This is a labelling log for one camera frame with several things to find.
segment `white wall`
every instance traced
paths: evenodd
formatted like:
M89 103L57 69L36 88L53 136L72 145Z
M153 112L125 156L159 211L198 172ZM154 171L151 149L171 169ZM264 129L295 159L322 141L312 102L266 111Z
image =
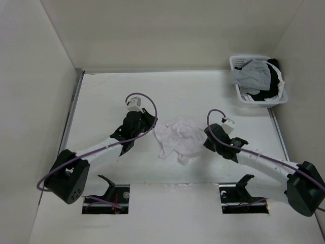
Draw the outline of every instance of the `white wall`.
M272 54L302 0L42 0L77 68L229 69Z
M324 0L304 0L274 53L280 61L290 99L275 109L290 159L315 164L323 178L324 10ZM325 230L325 213L319 212L317 216Z
M28 243L76 72L39 0L0 1L0 243Z

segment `laundry basket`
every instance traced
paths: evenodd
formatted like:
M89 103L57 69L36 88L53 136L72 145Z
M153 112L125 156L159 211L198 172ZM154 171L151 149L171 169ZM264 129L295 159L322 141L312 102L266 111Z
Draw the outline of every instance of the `laundry basket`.
M270 57L267 56L259 56L259 55L238 55L238 56L231 56L229 58L231 70L235 67L241 68L243 67L244 60L248 58L253 58L257 60L267 61ZM238 85L235 85L236 92L237 92L237 102L238 106L244 108L253 108L253 107L266 107L272 108L275 105L286 103L288 101L288 94L286 93L285 88L282 92L282 97L279 101L246 101L240 94Z

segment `crumpled cloth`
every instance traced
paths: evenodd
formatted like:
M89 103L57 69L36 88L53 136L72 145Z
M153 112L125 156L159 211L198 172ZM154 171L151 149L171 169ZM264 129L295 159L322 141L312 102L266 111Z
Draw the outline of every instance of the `crumpled cloth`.
M177 117L171 122L157 123L154 133L162 149L159 158L166 159L173 151L178 153L178 161L186 165L191 158L198 157L205 149L207 139L204 133L206 121L195 118Z

